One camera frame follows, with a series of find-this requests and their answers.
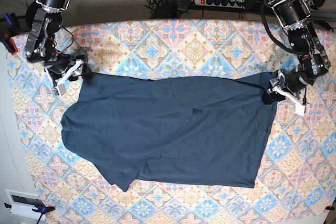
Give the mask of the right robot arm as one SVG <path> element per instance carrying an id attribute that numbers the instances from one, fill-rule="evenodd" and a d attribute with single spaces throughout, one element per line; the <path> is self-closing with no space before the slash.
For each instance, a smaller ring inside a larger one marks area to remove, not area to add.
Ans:
<path id="1" fill-rule="evenodd" d="M 84 55 L 72 57 L 56 48 L 55 33 L 62 27 L 61 13 L 70 0 L 36 0 L 27 11 L 30 28 L 24 48 L 24 56 L 30 63 L 43 66 L 54 87 L 64 81 L 76 81 L 79 77 L 89 80 L 92 70 Z"/>

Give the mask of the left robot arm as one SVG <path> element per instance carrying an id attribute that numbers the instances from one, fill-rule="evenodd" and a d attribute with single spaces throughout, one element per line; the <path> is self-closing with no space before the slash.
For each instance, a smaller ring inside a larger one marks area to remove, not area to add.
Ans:
<path id="1" fill-rule="evenodd" d="M 271 33 L 266 22 L 265 9 L 270 8 L 281 27 L 287 31 L 290 47 L 285 46 Z M 304 0 L 263 0 L 260 15 L 270 39 L 284 51 L 297 56 L 299 64 L 289 72 L 278 71 L 270 80 L 262 96 L 264 104 L 286 98 L 300 98 L 300 92 L 312 86 L 315 80 L 328 73 L 331 63 L 311 21 L 310 9 Z"/>

